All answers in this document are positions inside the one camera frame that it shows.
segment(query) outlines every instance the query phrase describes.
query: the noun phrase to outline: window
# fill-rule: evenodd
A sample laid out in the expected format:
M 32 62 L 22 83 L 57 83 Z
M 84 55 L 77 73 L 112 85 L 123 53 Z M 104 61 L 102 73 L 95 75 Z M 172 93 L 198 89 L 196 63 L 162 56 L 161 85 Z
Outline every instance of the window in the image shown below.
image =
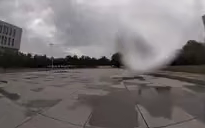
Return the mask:
M 4 39 L 4 45 L 6 45 L 6 43 L 7 43 L 7 37 L 5 37 Z
M 14 46 L 14 39 L 12 40 L 12 46 Z
M 2 39 L 1 39 L 1 44 L 3 44 L 4 42 L 4 36 L 2 36 Z
M 10 46 L 10 41 L 11 41 L 11 39 L 9 38 L 9 41 L 8 41 L 8 45 Z
M 16 29 L 13 30 L 13 37 L 16 36 Z
M 12 36 L 12 31 L 13 31 L 13 29 L 10 28 L 9 30 L 10 30 L 10 31 L 9 31 L 9 35 Z
M 5 34 L 7 35 L 8 34 L 8 27 L 5 26 Z

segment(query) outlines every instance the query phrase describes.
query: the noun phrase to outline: grass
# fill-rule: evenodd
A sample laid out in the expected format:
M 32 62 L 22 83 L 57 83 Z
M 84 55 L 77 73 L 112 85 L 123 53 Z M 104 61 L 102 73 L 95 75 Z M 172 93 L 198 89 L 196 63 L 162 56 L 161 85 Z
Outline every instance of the grass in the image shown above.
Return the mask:
M 167 67 L 163 70 L 173 71 L 173 72 L 187 72 L 187 73 L 205 74 L 205 65 L 170 66 L 170 67 Z

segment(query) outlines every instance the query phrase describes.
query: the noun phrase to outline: tree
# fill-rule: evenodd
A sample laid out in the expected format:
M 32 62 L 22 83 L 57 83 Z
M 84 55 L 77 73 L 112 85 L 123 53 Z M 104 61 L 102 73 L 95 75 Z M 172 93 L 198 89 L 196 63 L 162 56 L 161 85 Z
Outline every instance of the tree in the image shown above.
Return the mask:
M 201 65 L 205 64 L 205 44 L 189 40 L 181 49 L 180 55 L 172 65 Z
M 113 66 L 120 68 L 122 63 L 121 63 L 121 54 L 120 53 L 115 53 L 111 57 L 111 63 Z

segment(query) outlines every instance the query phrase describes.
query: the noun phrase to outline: sky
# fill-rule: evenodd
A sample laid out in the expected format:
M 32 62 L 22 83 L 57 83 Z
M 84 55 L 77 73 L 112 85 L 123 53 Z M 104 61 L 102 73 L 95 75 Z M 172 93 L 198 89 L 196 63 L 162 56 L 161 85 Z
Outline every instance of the sky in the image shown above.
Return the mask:
M 110 57 L 135 40 L 137 55 L 164 57 L 204 41 L 204 14 L 205 0 L 0 0 L 0 19 L 23 28 L 20 50 L 55 57 Z

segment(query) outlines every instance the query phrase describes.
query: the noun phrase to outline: ground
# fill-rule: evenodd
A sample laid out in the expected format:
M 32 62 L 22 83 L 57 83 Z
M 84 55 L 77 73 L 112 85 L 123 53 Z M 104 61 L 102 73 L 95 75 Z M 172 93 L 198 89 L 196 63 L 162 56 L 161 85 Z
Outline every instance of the ground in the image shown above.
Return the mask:
M 205 128 L 205 85 L 122 69 L 0 74 L 0 128 Z

